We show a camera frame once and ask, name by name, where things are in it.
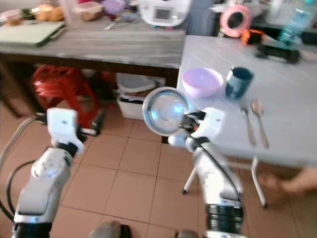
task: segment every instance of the pink tape roll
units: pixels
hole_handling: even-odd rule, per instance
[[[228,25],[229,18],[240,12],[243,15],[242,23],[236,28],[230,28]],[[225,12],[221,14],[220,17],[220,26],[223,30],[223,33],[230,37],[240,37],[244,30],[248,29],[251,25],[251,13],[250,9],[244,5],[234,5],[229,7]]]

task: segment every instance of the kitchen counter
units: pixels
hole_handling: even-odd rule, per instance
[[[42,47],[0,45],[0,53],[179,68],[185,30],[153,28],[140,20],[119,22],[106,31],[110,23],[107,17],[82,22]]]
[[[253,148],[248,139],[246,120],[239,101],[224,96],[224,88],[205,99],[191,99],[200,110],[214,107],[226,113],[222,131],[214,143],[230,156],[301,167],[317,165],[317,64],[300,60],[291,65],[254,56],[253,47],[245,47],[238,39],[187,36],[177,89],[184,92],[181,76],[190,68],[209,67],[224,79],[232,66],[243,66],[255,73],[243,103],[258,98],[264,104],[262,122],[270,144],[261,143],[257,118],[250,121],[257,141]]]
[[[107,17],[83,22],[39,48],[1,45],[0,69],[33,112],[43,107],[19,71],[34,63],[164,77],[166,86],[176,87],[185,30],[153,28],[142,20],[105,30],[110,23]]]

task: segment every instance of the metal spoon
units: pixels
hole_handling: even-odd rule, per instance
[[[259,120],[260,136],[262,139],[262,144],[263,144],[265,149],[268,149],[269,144],[268,144],[267,137],[266,137],[266,134],[264,132],[264,128],[263,128],[262,121],[261,121],[261,115],[263,114],[263,111],[264,111],[263,103],[258,99],[254,99],[251,102],[251,110],[252,110],[253,114],[257,116],[257,118]]]
[[[244,107],[241,107],[240,110],[241,110],[242,115],[245,116],[246,121],[247,121],[247,131],[248,131],[249,142],[251,143],[251,145],[253,147],[255,147],[257,145],[257,143],[256,143],[256,139],[254,138],[252,126],[251,126],[251,123],[250,123],[248,109],[244,108]]]

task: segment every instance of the plastic bottle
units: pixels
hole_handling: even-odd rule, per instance
[[[78,28],[81,25],[81,19],[78,13],[74,11],[78,5],[78,0],[58,0],[65,17],[67,27]]]
[[[278,37],[281,46],[292,46],[297,37],[300,37],[302,32],[310,26],[315,17],[315,0],[304,0],[301,7],[295,9],[294,14],[285,26]]]

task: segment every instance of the green cutting board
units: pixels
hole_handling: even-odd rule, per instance
[[[45,45],[53,35],[65,27],[64,22],[23,21],[17,26],[0,27],[0,44],[26,47]]]

